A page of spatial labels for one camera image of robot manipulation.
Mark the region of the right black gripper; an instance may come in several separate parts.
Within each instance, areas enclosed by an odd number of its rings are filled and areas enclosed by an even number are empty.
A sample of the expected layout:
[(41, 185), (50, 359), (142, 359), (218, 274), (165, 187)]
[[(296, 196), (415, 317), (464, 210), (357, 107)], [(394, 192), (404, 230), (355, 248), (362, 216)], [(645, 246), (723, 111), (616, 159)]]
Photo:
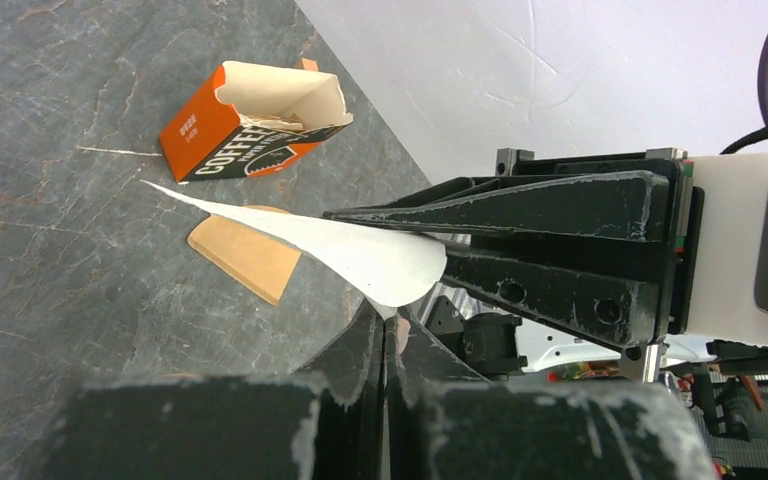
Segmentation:
[[(458, 178), (433, 187), (442, 200), (323, 216), (404, 232), (523, 234), (472, 243), (527, 261), (448, 245), (441, 281), (613, 350), (685, 330), (704, 204), (685, 151), (538, 160), (529, 150), (502, 148), (496, 173), (510, 177), (480, 185)], [(534, 179), (564, 174), (587, 175)], [(666, 230), (661, 242), (639, 243), (659, 241)]]

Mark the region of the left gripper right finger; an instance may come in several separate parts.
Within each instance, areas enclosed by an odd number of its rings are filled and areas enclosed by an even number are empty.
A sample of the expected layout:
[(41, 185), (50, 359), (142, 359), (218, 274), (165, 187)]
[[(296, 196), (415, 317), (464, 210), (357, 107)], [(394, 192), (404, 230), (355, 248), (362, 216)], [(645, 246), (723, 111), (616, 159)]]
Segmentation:
[(713, 479), (690, 415), (629, 381), (489, 381), (423, 326), (385, 323), (394, 479)]

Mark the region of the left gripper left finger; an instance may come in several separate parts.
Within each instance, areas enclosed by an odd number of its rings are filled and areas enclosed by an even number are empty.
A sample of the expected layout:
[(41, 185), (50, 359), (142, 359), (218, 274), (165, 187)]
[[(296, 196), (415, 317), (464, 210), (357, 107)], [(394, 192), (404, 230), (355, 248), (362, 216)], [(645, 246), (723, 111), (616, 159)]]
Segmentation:
[(368, 302), (281, 376), (122, 379), (81, 388), (46, 441), (50, 479), (376, 479), (384, 325)]

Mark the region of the white paper coffee filter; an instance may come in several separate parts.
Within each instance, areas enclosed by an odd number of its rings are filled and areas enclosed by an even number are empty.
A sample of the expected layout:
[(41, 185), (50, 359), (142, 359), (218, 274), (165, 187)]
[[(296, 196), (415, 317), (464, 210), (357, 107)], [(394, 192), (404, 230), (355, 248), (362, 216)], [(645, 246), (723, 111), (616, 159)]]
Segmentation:
[(447, 264), (441, 241), (407, 232), (212, 202), (154, 189), (178, 201), (257, 230), (319, 260), (359, 290), (385, 319), (424, 297)]

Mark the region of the brown filter stack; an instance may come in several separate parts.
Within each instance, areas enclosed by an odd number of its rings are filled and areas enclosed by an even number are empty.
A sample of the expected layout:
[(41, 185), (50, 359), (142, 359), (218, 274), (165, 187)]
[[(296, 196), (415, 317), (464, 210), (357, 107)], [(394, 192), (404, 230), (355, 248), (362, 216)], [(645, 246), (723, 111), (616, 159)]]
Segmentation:
[(188, 245), (270, 305), (277, 305), (301, 252), (250, 227), (218, 215), (199, 223)]

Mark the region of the orange black coffee filter box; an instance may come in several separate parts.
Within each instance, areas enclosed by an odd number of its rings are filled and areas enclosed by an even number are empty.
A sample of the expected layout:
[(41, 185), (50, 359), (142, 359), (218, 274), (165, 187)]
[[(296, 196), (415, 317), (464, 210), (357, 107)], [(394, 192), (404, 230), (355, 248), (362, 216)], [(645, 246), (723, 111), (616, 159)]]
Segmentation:
[(301, 58), (292, 67), (224, 61), (158, 140), (178, 183), (287, 169), (353, 121), (336, 75)]

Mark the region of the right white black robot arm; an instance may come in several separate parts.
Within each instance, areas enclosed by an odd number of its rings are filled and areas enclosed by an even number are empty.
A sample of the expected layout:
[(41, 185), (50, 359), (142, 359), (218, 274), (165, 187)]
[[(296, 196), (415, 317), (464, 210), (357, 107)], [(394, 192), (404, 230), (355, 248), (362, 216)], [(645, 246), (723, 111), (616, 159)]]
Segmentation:
[(432, 313), (426, 325), (492, 376), (709, 362), (707, 339), (686, 331), (703, 202), (676, 148), (543, 160), (503, 148), (492, 175), (326, 218), (441, 235), (442, 284), (490, 312), (462, 327)]

